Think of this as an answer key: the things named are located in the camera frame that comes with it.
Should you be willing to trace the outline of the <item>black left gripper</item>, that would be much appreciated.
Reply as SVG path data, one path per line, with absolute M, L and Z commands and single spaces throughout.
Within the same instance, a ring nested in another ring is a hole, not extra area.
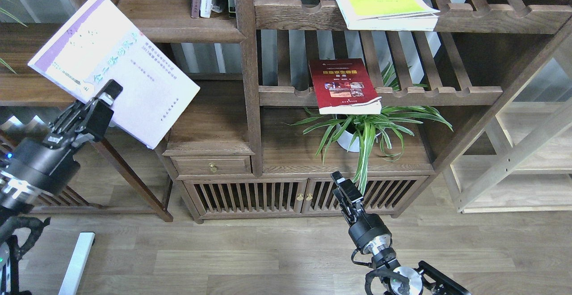
M 59 194 L 77 173 L 74 155 L 88 141 L 101 141 L 112 120 L 112 105 L 123 87 L 115 80 L 88 103 L 76 101 L 49 125 L 43 141 L 26 138 L 1 166 L 1 212 L 28 213 L 41 194 Z

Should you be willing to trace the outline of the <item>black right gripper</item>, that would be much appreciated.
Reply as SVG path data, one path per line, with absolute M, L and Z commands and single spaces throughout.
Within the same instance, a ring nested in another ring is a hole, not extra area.
M 363 195 L 350 179 L 339 171 L 331 173 L 336 185 L 333 194 L 349 224 L 349 235 L 362 254 L 376 255 L 392 246 L 392 235 L 380 216 L 367 213 L 363 208 Z

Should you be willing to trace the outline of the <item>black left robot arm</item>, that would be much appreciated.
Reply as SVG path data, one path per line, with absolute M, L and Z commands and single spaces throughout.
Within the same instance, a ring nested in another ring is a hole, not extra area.
M 26 138 L 1 159 L 1 293 L 21 295 L 18 262 L 34 246 L 50 219 L 27 216 L 41 194 L 59 195 L 80 164 L 74 154 L 104 138 L 112 105 L 122 92 L 114 80 L 89 101 L 75 101 L 49 124 L 43 140 Z

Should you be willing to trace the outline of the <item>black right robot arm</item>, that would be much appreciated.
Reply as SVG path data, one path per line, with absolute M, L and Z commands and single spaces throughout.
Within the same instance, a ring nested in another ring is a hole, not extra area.
M 432 295 L 470 294 L 468 289 L 425 261 L 420 261 L 415 269 L 399 264 L 392 248 L 390 230 L 378 214 L 366 213 L 362 204 L 364 197 L 355 184 L 345 179 L 339 171 L 332 173 L 331 177 L 336 184 L 333 194 L 349 224 L 349 236 L 356 246 L 351 261 L 371 269 L 365 276 L 366 294 L 372 294 L 370 286 L 376 277 L 385 286 L 386 295 L 421 295 L 424 288 Z

